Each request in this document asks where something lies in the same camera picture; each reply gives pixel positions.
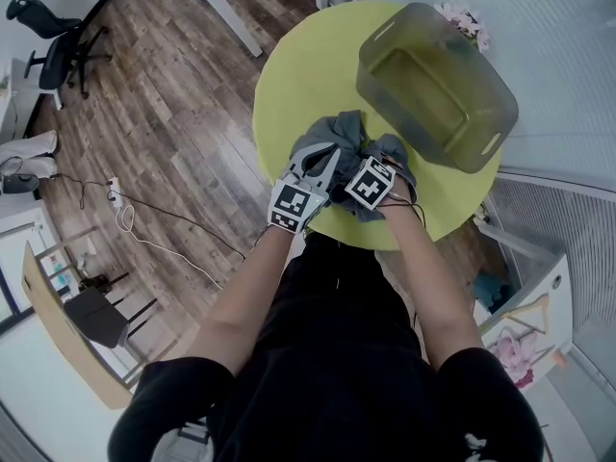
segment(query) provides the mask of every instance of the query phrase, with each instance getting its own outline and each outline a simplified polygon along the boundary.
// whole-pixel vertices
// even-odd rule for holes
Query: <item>floor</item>
[[[270,183],[257,166],[251,131],[254,88],[275,44],[317,9],[314,0],[229,0],[265,53],[255,59],[210,6],[198,0],[110,0],[88,32],[110,28],[104,39],[110,64],[92,66],[90,98],[62,90],[65,109],[45,99],[33,134],[56,129],[59,172],[105,183],[150,204],[199,221],[239,251],[252,247],[266,223]],[[129,315],[152,297],[157,314],[132,339],[153,357],[172,339],[175,351],[190,341],[218,289],[182,259],[142,244],[116,227],[107,189],[81,189],[67,178],[42,183],[40,192],[62,236],[91,225],[96,255],[90,274],[130,278],[111,297],[125,295]],[[224,283],[239,255],[184,220],[135,205],[135,234],[173,248]],[[465,224],[438,242],[472,303],[470,283],[486,269],[506,274],[497,247],[485,245]],[[381,255],[388,276],[403,292],[396,253]]]

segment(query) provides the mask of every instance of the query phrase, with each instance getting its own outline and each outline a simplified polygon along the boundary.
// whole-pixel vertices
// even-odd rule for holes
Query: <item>electrical cord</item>
[[[131,211],[131,214],[130,214],[129,222],[127,224],[126,221],[124,220],[124,217],[126,216],[126,213],[129,212],[129,210]],[[117,216],[119,216],[120,213],[121,213],[121,218],[118,221],[117,220]],[[122,231],[123,233],[128,233],[133,238],[135,238],[135,240],[138,241],[139,243],[151,244],[152,246],[155,246],[156,248],[159,248],[161,250],[167,251],[169,253],[172,253],[173,255],[177,255],[178,257],[183,258],[191,266],[193,266],[195,269],[200,270],[205,275],[207,275],[208,278],[222,291],[222,286],[220,286],[220,284],[216,281],[216,279],[214,277],[212,277],[206,270],[202,269],[200,266],[195,265],[193,262],[191,262],[188,258],[186,258],[181,253],[178,253],[177,251],[173,251],[173,250],[170,250],[168,248],[165,248],[164,246],[160,246],[159,244],[155,244],[155,243],[149,242],[148,240],[142,240],[141,238],[138,238],[137,235],[135,233],[133,233],[133,224],[134,223],[135,223],[135,207],[133,205],[131,205],[131,204],[126,205],[126,206],[124,206],[124,209],[121,209],[119,207],[117,208],[117,212],[115,213],[115,225],[117,226],[117,228],[120,231]]]
[[[74,183],[79,183],[81,185],[81,196],[79,197],[79,209],[84,210],[86,208],[86,185],[98,185],[99,187],[108,187],[108,183],[99,183],[97,181],[81,181],[72,178],[64,173],[58,173],[51,176],[51,178],[58,178],[59,176],[63,176],[64,178],[68,178],[70,181]]]
[[[396,200],[398,203],[380,204],[380,205],[378,205],[378,207],[412,207],[413,209],[415,209],[417,207],[420,210],[420,212],[422,213],[422,215],[420,216],[419,214],[417,214],[417,211],[415,211],[415,215],[422,222],[423,229],[427,229],[427,226],[425,224],[425,212],[424,212],[424,209],[422,208],[422,206],[420,204],[414,204],[413,202],[411,202],[407,198],[404,198],[404,197],[398,195],[395,192],[389,192],[389,193],[387,193],[387,196],[390,197],[393,200]]]
[[[74,183],[79,183],[81,186],[81,197],[79,199],[79,208],[83,211],[85,209],[86,203],[85,203],[85,196],[86,196],[86,185],[90,184],[90,185],[98,185],[99,187],[107,187],[109,188],[109,182],[108,183],[99,183],[97,181],[81,181],[81,180],[77,180],[71,176],[68,176],[67,174],[64,173],[58,173],[52,176],[52,178],[57,178],[57,177],[64,177],[69,179],[70,181],[74,182]],[[210,236],[216,238],[217,240],[219,240],[222,244],[224,244],[227,248],[229,248],[231,251],[237,253],[238,255],[240,255],[242,257],[242,261],[244,261],[246,259],[245,255],[243,253],[241,253],[237,248],[234,248],[233,246],[231,246],[231,244],[229,244],[228,242],[226,242],[221,236],[219,236],[218,234],[216,234],[214,231],[211,231],[210,229],[206,228],[203,224],[200,224],[198,222],[196,222],[195,220],[192,220],[190,218],[185,218],[184,216],[181,216],[179,214],[175,214],[172,213],[170,211],[166,211],[165,209],[162,209],[160,207],[157,207],[156,205],[153,204],[149,204],[147,202],[144,202],[142,200],[139,200],[138,198],[135,198],[133,196],[127,195],[126,193],[120,193],[117,192],[115,190],[111,190],[109,189],[109,191],[107,192],[107,199],[108,200],[112,200],[112,197],[110,197],[110,195],[112,193],[115,193],[119,196],[123,196],[125,198],[128,198],[129,200],[144,205],[145,207],[149,207],[150,209],[154,209],[156,211],[162,212],[163,214],[166,214],[168,216],[172,216],[174,218],[180,218],[182,220],[185,220],[186,222],[188,222],[189,224],[193,224],[199,228],[201,228],[203,231],[205,231],[207,234],[209,234]]]
[[[134,198],[130,195],[127,195],[126,193],[120,193],[120,192],[116,192],[115,190],[109,190],[107,192],[107,200],[111,200],[109,195],[111,193],[115,193],[117,195],[123,196],[124,198],[128,198],[129,200],[132,200],[135,203],[144,205],[145,207],[149,207],[150,209],[154,209],[156,211],[162,212],[163,214],[167,214],[168,216],[173,216],[174,218],[179,218],[179,219],[183,219],[186,222],[193,224],[195,226],[200,227],[201,229],[203,229],[203,231],[205,231],[207,234],[209,234],[210,236],[213,236],[214,238],[216,238],[219,242],[221,242],[222,244],[224,244],[227,248],[229,248],[231,251],[237,253],[238,255],[240,255],[242,257],[242,262],[246,259],[246,256],[241,253],[237,248],[234,248],[233,246],[231,246],[228,242],[226,242],[222,237],[220,237],[219,235],[217,235],[215,232],[210,231],[208,228],[206,228],[205,226],[203,226],[202,224],[199,224],[198,222],[196,222],[195,220],[189,219],[189,218],[185,218],[184,216],[180,216],[179,214],[175,214],[169,211],[166,211],[165,209],[161,209],[160,207],[157,207],[155,205],[151,205],[148,204],[147,202],[143,202],[142,200],[139,200],[138,198]]]

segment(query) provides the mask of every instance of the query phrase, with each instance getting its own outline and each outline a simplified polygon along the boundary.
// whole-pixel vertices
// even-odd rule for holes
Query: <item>round table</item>
[[[396,133],[356,91],[362,43],[402,8],[386,2],[352,2],[314,13],[280,40],[257,84],[253,130],[262,169],[273,182],[289,162],[291,148],[322,116],[361,110],[370,139]],[[501,151],[474,174],[427,163],[410,145],[418,203],[436,241],[469,218],[490,190]],[[323,209],[310,226],[345,244],[398,249],[383,220],[361,223],[339,207]]]

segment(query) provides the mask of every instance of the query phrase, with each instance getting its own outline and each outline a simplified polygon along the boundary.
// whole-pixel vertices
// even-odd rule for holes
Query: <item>translucent storage box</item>
[[[406,6],[364,42],[356,87],[425,160],[468,173],[518,120],[496,70],[426,4]]]

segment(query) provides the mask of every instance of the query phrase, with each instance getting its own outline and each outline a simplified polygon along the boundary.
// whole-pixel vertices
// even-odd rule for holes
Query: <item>gray cloth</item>
[[[345,187],[357,174],[362,160],[374,156],[383,161],[383,156],[389,156],[403,166],[393,167],[409,186],[411,201],[417,200],[417,181],[408,167],[408,155],[402,141],[392,134],[385,134],[377,141],[369,141],[362,123],[360,111],[341,112],[338,116],[325,116],[317,120],[308,132],[297,139],[293,146],[291,156],[299,149],[319,142],[335,142],[341,149],[340,160],[336,165],[334,176],[328,187],[329,200],[343,209],[351,212],[361,222],[383,219],[378,211],[371,211],[361,205],[357,200],[345,192]],[[329,156],[321,159],[308,173],[319,175],[327,164]]]

